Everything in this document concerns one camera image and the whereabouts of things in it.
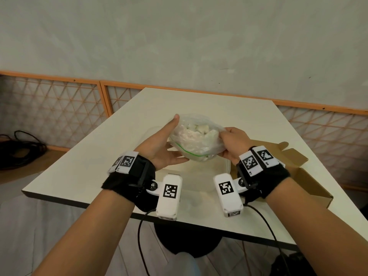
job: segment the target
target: table top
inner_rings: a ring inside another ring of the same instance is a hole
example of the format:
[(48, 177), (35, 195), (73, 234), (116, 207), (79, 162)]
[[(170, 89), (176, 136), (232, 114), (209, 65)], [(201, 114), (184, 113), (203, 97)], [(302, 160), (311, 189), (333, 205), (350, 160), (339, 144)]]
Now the table top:
[[(100, 192), (106, 172), (119, 154), (133, 150), (149, 128), (165, 125), (175, 113), (208, 116), (224, 127), (246, 131), (251, 139), (273, 143), (287, 141), (289, 148), (309, 158), (302, 167), (334, 197), (329, 210), (368, 240), (368, 221), (274, 103), (268, 100), (145, 88), (23, 191), (45, 200), (88, 205)], [(264, 215), (280, 242), (295, 245), (266, 203), (255, 201), (251, 205)], [(134, 213), (143, 212), (135, 208)], [(251, 236), (255, 242), (273, 240), (262, 218), (250, 208), (244, 208), (241, 215), (224, 217), (215, 190), (209, 193), (182, 190), (177, 217), (179, 222), (234, 233), (239, 239), (239, 236)]]

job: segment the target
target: plastic bag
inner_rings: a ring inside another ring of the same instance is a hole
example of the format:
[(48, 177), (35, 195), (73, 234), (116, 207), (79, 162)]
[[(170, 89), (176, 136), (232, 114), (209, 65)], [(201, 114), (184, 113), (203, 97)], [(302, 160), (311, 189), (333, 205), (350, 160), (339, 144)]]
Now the plastic bag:
[(224, 130), (206, 116), (181, 114), (179, 124), (169, 138), (172, 146), (182, 152), (184, 157), (204, 162), (225, 150), (219, 138), (219, 132)]

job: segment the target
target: green zipper seal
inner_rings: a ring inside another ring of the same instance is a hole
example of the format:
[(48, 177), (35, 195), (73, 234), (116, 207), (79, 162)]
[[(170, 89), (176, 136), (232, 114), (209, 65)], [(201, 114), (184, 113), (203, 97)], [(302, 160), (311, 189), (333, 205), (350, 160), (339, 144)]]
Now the green zipper seal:
[(177, 146), (179, 146), (180, 148), (182, 148), (185, 152), (187, 152), (187, 153), (189, 153), (189, 154), (191, 154), (191, 155), (193, 155), (193, 156), (196, 156), (196, 157), (206, 157), (206, 156), (209, 156), (209, 154), (207, 154), (207, 155), (196, 155), (196, 154), (193, 154), (193, 153), (191, 153), (191, 152), (189, 152), (189, 151), (186, 151), (179, 143), (175, 143)]

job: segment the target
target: table base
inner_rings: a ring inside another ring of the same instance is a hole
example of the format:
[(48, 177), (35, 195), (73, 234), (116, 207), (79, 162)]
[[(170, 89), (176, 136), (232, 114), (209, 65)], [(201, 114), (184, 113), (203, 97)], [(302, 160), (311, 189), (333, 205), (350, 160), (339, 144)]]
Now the table base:
[(222, 236), (213, 231), (191, 230), (167, 224), (154, 223), (157, 237), (171, 253), (187, 252), (195, 258), (212, 252)]

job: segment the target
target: hand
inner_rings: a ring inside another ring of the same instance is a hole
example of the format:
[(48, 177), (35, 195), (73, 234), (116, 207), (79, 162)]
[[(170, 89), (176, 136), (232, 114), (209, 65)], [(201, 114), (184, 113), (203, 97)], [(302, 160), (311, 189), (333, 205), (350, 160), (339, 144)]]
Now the hand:
[(219, 156), (236, 165), (240, 161), (239, 156), (246, 153), (253, 146), (252, 141), (246, 132), (238, 128), (228, 127), (225, 129), (226, 131), (220, 132), (220, 138), (222, 138), (226, 150), (220, 153)]
[(173, 120), (138, 145), (134, 151), (137, 151), (141, 156), (150, 160), (156, 167), (156, 170), (160, 170), (172, 164), (181, 164), (189, 161), (189, 159), (182, 157), (182, 153), (179, 151), (168, 151), (168, 149), (172, 147), (172, 145), (167, 142), (168, 136), (178, 123), (179, 115), (176, 114)]

